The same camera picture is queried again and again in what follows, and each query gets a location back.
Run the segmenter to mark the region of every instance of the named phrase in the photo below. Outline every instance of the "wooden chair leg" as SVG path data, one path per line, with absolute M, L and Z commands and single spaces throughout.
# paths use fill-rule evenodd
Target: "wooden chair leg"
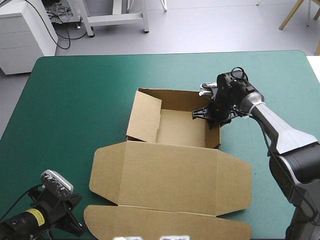
M 286 16 L 286 18 L 284 19 L 283 23 L 280 25 L 279 29 L 282 30 L 284 29 L 284 27 L 287 25 L 287 23 L 289 22 L 289 20 L 292 18 L 292 16 L 296 13 L 296 11 L 298 10 L 298 8 L 301 6 L 301 4 L 304 2 L 304 0 L 298 0 L 295 5 L 293 6 L 293 8 L 291 9 L 291 11 L 289 12 L 288 16 Z
M 319 8 L 319 10 L 316 12 L 316 14 L 314 15 L 314 20 L 318 20 L 319 17 L 320 17 L 320 8 Z
M 320 40 L 319 40 L 318 47 L 316 48 L 315 55 L 316 55 L 316 56 L 319 56 L 319 55 L 320 55 Z

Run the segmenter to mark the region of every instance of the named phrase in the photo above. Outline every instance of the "yellow label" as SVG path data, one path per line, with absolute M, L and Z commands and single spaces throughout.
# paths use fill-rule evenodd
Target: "yellow label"
M 26 212 L 31 213 L 35 217 L 35 219 L 38 222 L 39 227 L 41 225 L 45 224 L 45 218 L 38 209 L 30 208 L 30 209 L 26 210 Z

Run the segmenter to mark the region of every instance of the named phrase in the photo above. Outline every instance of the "cabinet drawer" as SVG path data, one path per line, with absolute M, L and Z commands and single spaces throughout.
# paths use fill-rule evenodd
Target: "cabinet drawer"
M 30 73 L 41 57 L 39 46 L 0 49 L 0 68 L 5 74 Z
M 0 34 L 28 32 L 30 28 L 23 16 L 0 18 Z
M 31 31 L 0 34 L 0 49 L 37 46 Z

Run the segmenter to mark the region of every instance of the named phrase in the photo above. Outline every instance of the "black cable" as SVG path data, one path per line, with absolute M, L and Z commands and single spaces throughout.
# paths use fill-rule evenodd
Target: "black cable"
M 50 12 L 50 11 L 47 11 L 46 12 L 47 14 L 51 14 L 50 16 L 50 19 L 53 19 L 53 18 L 56 18 L 56 19 L 59 19 L 61 21 L 61 19 L 59 18 L 58 15 L 54 14 L 53 12 Z M 79 36 L 79 37 L 65 37 L 65 36 L 62 36 L 60 34 L 57 33 L 57 31 L 55 32 L 59 37 L 63 38 L 63 39 L 67 39 L 67 40 L 78 40 L 78 39 L 82 39 L 86 34 L 87 32 L 85 32 L 82 36 Z
M 31 2 L 29 2 L 28 0 L 25 0 L 25 1 L 26 1 L 28 4 L 30 4 L 30 6 L 33 7 L 33 9 L 34 9 L 34 10 L 36 11 L 36 13 L 39 15 L 39 17 L 41 18 L 41 20 L 42 20 L 42 22 L 43 22 L 43 24 L 44 24 L 47 32 L 49 33 L 51 39 L 53 40 L 53 42 L 54 42 L 59 48 L 61 48 L 61 49 L 64 49 L 64 50 L 69 49 L 70 46 L 71 46 L 71 40 L 69 39 L 69 45 L 68 45 L 68 47 L 60 46 L 60 45 L 55 41 L 55 39 L 52 37 L 52 35 L 51 35 L 51 33 L 50 33 L 50 31 L 49 31 L 46 23 L 45 23 L 45 20 L 43 19 L 43 17 L 42 17 L 41 14 L 39 13 L 39 11 L 36 9 L 36 7 L 35 7 Z M 63 26 L 65 27 L 66 34 L 67 34 L 68 37 L 70 38 L 69 31 L 68 31 L 67 27 L 66 27 L 65 25 L 63 25 Z
M 296 190 L 296 192 L 300 195 L 301 199 L 303 201 L 305 201 L 305 203 L 309 206 L 309 208 L 311 209 L 312 211 L 312 217 L 308 217 L 305 212 L 300 208 L 300 212 L 302 213 L 303 217 L 305 218 L 305 220 L 314 225 L 314 226 L 320 226 L 320 224 L 318 223 L 315 223 L 314 222 L 314 219 L 316 217 L 317 214 L 319 214 L 319 211 L 318 209 L 315 209 L 314 206 L 312 206 L 312 204 L 309 202 L 308 199 L 306 199 L 305 196 L 303 196 L 303 194 L 298 190 L 298 188 L 296 187 L 295 183 L 293 182 L 293 180 L 291 179 L 291 177 L 288 175 L 288 173 L 285 171 L 285 169 L 283 168 L 283 166 L 281 165 L 281 163 L 279 162 L 279 160 L 276 158 L 276 156 L 274 155 L 274 153 L 272 152 L 271 150 L 271 147 L 269 145 L 269 142 L 268 142 L 268 139 L 267 139 L 267 135 L 266 135 L 266 131 L 264 130 L 263 128 L 263 125 L 261 123 L 261 121 L 259 119 L 257 119 L 256 117 L 252 116 L 252 115 L 249 115 L 249 117 L 251 119 L 254 119 L 260 126 L 261 128 L 261 131 L 262 131 L 262 134 L 263 134 L 263 138 L 264 138 L 264 141 L 265 141 L 265 144 L 266 144 L 266 147 L 268 148 L 268 151 L 271 155 L 271 157 L 275 160 L 275 162 L 277 163 L 277 165 L 280 167 L 281 171 L 283 172 L 283 174 L 285 175 L 285 177 L 289 180 L 291 186 Z
M 74 37 L 74 38 L 68 38 L 68 37 L 65 37 L 65 36 L 61 36 L 61 35 L 58 34 L 57 32 L 56 32 L 56 34 L 57 34 L 59 37 L 63 38 L 63 39 L 78 40 L 78 39 L 82 39 L 85 35 L 87 35 L 87 32 L 85 32 L 82 36 Z
M 234 71 L 235 71 L 236 69 L 240 69 L 240 71 L 242 72 L 242 76 L 241 76 L 241 77 L 235 77 L 235 76 L 234 76 Z M 247 76 L 245 70 L 244 70 L 242 67 L 239 67 L 239 66 L 234 67 L 234 68 L 231 70 L 230 75 L 231 75 L 231 77 L 233 77 L 233 78 L 235 78 L 235 79 L 237 79 L 237 80 L 239 80 L 239 81 L 244 82 L 244 84 L 245 84 L 247 87 L 249 86 L 248 80 L 245 80 L 245 77 L 246 77 L 246 79 L 248 79 L 248 76 Z
M 42 184 L 38 184 L 38 185 L 35 185 L 33 187 L 31 187 L 30 189 L 28 189 L 27 191 L 25 191 L 15 202 L 14 204 L 12 204 L 12 206 L 9 208 L 8 211 L 6 211 L 6 213 L 0 218 L 0 223 L 2 222 L 2 220 L 8 215 L 8 213 L 14 208 L 14 206 L 29 192 L 31 191 L 32 189 L 34 188 L 38 188 L 38 187 L 41 187 Z

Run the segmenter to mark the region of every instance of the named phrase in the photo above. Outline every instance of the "cardboard box lid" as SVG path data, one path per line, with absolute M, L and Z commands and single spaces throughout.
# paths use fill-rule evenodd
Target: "cardboard box lid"
M 136 91 L 126 135 L 155 143 L 160 123 L 161 100 Z
M 94 155 L 90 190 L 120 206 L 218 216 L 251 204 L 251 167 L 217 149 L 127 141 Z
M 127 206 L 89 205 L 84 219 L 99 240 L 129 236 L 159 240 L 168 235 L 188 235 L 191 240 L 249 240 L 252 234 L 244 222 Z
M 191 112 L 208 105 L 197 91 L 148 89 L 136 91 L 127 128 L 128 140 L 168 145 L 216 148 L 220 126 L 212 129 Z

